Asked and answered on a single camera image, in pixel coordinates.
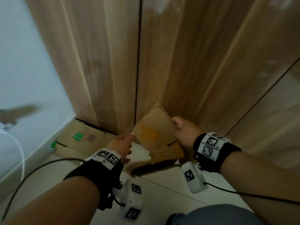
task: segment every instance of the cable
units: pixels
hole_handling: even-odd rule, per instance
[[[217,189],[223,190],[223,191],[228,192],[228,193],[235,193],[235,194],[239,194],[239,195],[247,196],[247,197],[257,197],[257,198],[263,198],[263,199],[268,199],[268,200],[276,200],[276,201],[286,202],[286,203],[290,203],[290,204],[300,205],[300,202],[297,202],[297,201],[286,200],[286,199],[281,199],[281,198],[276,198],[276,197],[267,197],[267,196],[250,194],[250,193],[240,193],[240,192],[230,191],[230,190],[222,189],[218,186],[212,185],[208,182],[204,182],[203,184],[204,185],[211,185],[212,187],[215,187]]]
[[[59,161],[66,161],[66,160],[74,160],[74,161],[80,161],[80,162],[85,162],[85,160],[82,160],[82,159],[76,159],[76,158],[67,158],[67,159],[58,159],[58,160],[52,160],[50,162],[47,162],[37,168],[35,168],[32,172],[30,172],[22,181],[21,183],[18,185],[17,189],[14,191],[13,195],[11,196],[10,200],[9,200],[9,203],[8,205],[6,206],[6,209],[5,209],[5,212],[4,212],[4,215],[2,217],[2,221],[6,218],[7,216],[7,213],[9,211],[9,208],[10,208],[10,205],[11,203],[13,202],[13,199],[15,197],[15,195],[17,194],[18,190],[20,189],[20,187],[23,185],[24,181],[30,176],[32,175],[34,172],[36,172],[38,169],[48,165],[48,164],[51,164],[51,163],[55,163],[55,162],[59,162]]]
[[[125,205],[126,205],[126,204],[124,204],[124,203],[118,202],[118,200],[115,198],[115,196],[114,196],[114,201],[115,201],[118,205],[120,205],[121,207],[125,207]]]
[[[25,156],[24,156],[24,151],[22,148],[22,145],[20,144],[20,142],[17,140],[17,138],[15,138],[12,134],[10,134],[9,132],[5,132],[3,129],[0,130],[0,133],[9,136],[11,139],[13,139],[19,150],[20,150],[20,154],[21,154],[21,160],[22,160],[22,176],[21,176],[21,181],[24,179],[24,175],[25,175]]]

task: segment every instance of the forearm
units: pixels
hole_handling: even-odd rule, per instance
[[[90,180],[68,178],[19,209],[3,225],[90,224],[99,200],[99,190]]]
[[[300,202],[300,177],[262,159],[233,152],[223,162],[220,172],[237,192]],[[242,198],[268,224],[300,224],[298,205],[254,197]]]

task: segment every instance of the wristband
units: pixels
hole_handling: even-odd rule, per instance
[[[111,208],[114,196],[111,194],[113,187],[118,187],[120,174],[124,165],[121,156],[107,148],[95,152],[86,159],[82,165],[71,171],[65,178],[82,176],[92,181],[100,192],[98,209]]]
[[[193,145],[193,158],[199,162],[202,169],[208,172],[218,172],[224,160],[234,151],[242,151],[231,144],[231,141],[214,132],[201,134]]]

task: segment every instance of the white baseboard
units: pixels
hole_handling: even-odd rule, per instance
[[[53,132],[52,136],[44,142],[39,148],[33,151],[26,158],[25,176],[29,174],[33,169],[39,166],[50,154],[51,144],[56,140],[58,135],[66,128],[75,117],[67,120],[60,128]],[[0,179],[0,203],[14,190],[20,183],[20,177],[22,173],[22,166],[18,164],[13,167],[8,173],[6,173]]]

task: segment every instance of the person's leg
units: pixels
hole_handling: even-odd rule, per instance
[[[265,225],[253,212],[234,205],[210,205],[178,214],[172,225]]]

